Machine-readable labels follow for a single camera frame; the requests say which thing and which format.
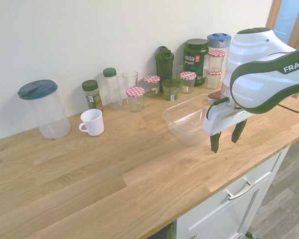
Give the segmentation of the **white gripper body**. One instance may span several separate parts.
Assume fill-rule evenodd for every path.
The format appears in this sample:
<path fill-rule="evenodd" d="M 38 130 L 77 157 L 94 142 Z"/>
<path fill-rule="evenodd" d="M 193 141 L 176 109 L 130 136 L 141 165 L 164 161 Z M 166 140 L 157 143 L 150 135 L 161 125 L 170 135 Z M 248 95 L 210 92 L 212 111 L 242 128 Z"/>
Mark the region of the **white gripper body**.
<path fill-rule="evenodd" d="M 236 110 L 228 103 L 212 105 L 205 115 L 203 130 L 209 135 L 215 135 L 246 119 L 245 110 Z"/>

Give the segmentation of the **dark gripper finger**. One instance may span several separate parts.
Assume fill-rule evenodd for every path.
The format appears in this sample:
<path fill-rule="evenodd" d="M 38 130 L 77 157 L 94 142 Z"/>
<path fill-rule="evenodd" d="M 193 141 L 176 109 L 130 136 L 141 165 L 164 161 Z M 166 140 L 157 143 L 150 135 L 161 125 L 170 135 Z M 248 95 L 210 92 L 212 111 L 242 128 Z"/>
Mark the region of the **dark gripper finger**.
<path fill-rule="evenodd" d="M 243 121 L 239 122 L 238 124 L 236 124 L 235 129 L 232 133 L 232 138 L 231 138 L 231 141 L 233 143 L 236 143 L 238 141 L 238 139 L 246 125 L 246 122 L 247 122 L 247 120 L 243 120 Z"/>
<path fill-rule="evenodd" d="M 216 153 L 218 151 L 220 136 L 221 136 L 221 132 L 219 132 L 219 133 L 217 133 L 215 135 L 211 135 L 210 136 L 211 150 L 214 153 Z"/>

